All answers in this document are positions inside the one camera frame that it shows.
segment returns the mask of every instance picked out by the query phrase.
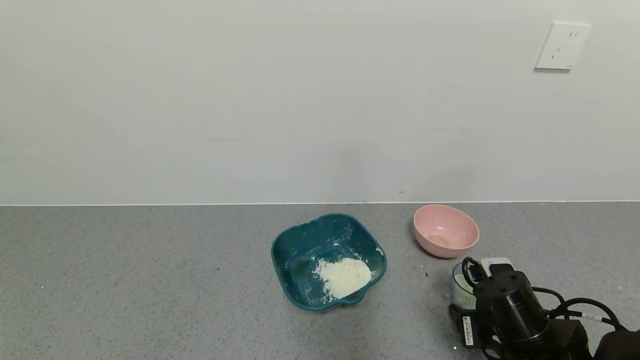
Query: pink bowl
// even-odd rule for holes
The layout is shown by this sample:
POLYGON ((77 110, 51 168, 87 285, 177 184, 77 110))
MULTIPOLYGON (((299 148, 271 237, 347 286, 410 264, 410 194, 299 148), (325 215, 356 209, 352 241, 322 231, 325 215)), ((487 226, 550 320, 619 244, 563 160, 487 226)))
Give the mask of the pink bowl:
POLYGON ((413 216, 413 233, 420 246, 439 258, 455 258, 471 249, 480 237, 473 219, 446 205, 426 205, 413 216))

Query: bowl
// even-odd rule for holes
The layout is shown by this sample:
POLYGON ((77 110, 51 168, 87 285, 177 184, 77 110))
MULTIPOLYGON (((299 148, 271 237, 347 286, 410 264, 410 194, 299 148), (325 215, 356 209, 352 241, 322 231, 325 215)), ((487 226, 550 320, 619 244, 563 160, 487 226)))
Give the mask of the bowl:
POLYGON ((455 258, 471 249, 480 237, 473 219, 446 205, 426 205, 413 216, 413 233, 420 246, 439 258, 455 258))
POLYGON ((302 309, 320 312, 359 303, 387 270, 387 256, 373 235, 346 214, 327 214, 288 228, 273 241, 271 259, 287 298, 302 309), (348 296, 330 299, 314 270, 322 260, 334 263, 344 258, 362 260, 371 279, 348 296))

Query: label sticker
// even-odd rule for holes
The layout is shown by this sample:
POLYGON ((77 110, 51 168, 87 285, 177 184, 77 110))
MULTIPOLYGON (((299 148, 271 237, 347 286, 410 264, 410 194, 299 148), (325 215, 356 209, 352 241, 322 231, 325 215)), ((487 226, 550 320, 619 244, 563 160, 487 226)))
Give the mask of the label sticker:
POLYGON ((462 326, 465 329, 465 344, 472 346, 474 344, 474 333, 471 330, 471 317, 462 316, 462 326))

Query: black cable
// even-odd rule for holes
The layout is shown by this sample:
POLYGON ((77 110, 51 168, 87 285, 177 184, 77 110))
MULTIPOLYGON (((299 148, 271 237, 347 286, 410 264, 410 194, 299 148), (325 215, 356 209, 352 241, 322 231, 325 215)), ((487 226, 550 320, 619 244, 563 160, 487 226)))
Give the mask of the black cable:
POLYGON ((476 288, 476 284, 473 281, 471 281, 471 278, 469 277, 469 270, 467 268, 467 266, 469 265, 469 263, 471 261, 475 261, 475 260, 473 260, 470 256, 467 256, 462 261, 462 276, 465 277, 465 281, 467 282, 467 284, 469 284, 469 286, 471 286, 471 288, 475 289, 476 288))
POLYGON ((584 316, 584 313, 582 313, 580 311, 567 310, 567 311, 563 311, 562 313, 557 313, 556 314, 556 316, 559 316, 559 315, 564 315, 565 317, 575 316, 577 318, 589 318, 589 319, 592 319, 592 320, 596 320, 596 321, 600 321, 600 322, 609 324, 609 325, 611 325, 613 327, 619 325, 620 327, 624 328, 624 326, 620 325, 619 323, 614 323, 613 321, 611 321, 611 319, 602 318, 602 317, 599 317, 600 318, 599 320, 598 319, 594 319, 594 318, 591 317, 591 316, 594 316, 594 315, 584 316))
MULTIPOLYGON (((558 298, 558 301, 560 301, 560 305, 564 303, 564 298, 562 297, 562 295, 560 295, 559 292, 555 291, 555 290, 551 290, 551 289, 546 289, 546 288, 537 288, 535 286, 531 287, 531 290, 538 292, 538 293, 546 293, 546 294, 551 294, 555 297, 558 298)), ((565 315, 564 316, 565 320, 569 320, 569 316, 565 315)))
POLYGON ((585 297, 577 297, 575 299, 570 299, 563 302, 562 304, 558 305, 557 308, 551 310, 549 317, 556 318, 559 315, 563 315, 565 312, 569 311, 569 307, 571 305, 576 304, 588 304, 600 308, 607 314, 607 316, 609 317, 608 320, 611 321, 611 325, 613 325, 616 330, 626 330, 626 328, 620 324, 620 321, 618 320, 616 314, 614 314, 613 311, 609 309, 605 304, 585 297))
POLYGON ((475 289, 476 288, 476 284, 471 280, 471 277, 469 276, 469 270, 468 270, 469 263, 472 263, 474 266, 477 266, 479 269, 481 269, 485 276, 486 276, 486 273, 484 272, 484 269, 482 269, 482 266, 480 265, 480 263, 478 263, 472 257, 467 256, 462 261, 462 276, 465 277, 465 281, 467 282, 467 284, 469 284, 469 286, 471 286, 471 288, 475 289))

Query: white wall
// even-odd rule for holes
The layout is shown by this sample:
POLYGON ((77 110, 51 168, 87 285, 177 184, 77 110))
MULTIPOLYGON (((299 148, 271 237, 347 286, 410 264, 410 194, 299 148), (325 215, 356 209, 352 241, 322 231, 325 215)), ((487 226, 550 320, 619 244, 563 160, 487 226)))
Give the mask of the white wall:
POLYGON ((638 2, 0 4, 0 204, 640 199, 638 2))

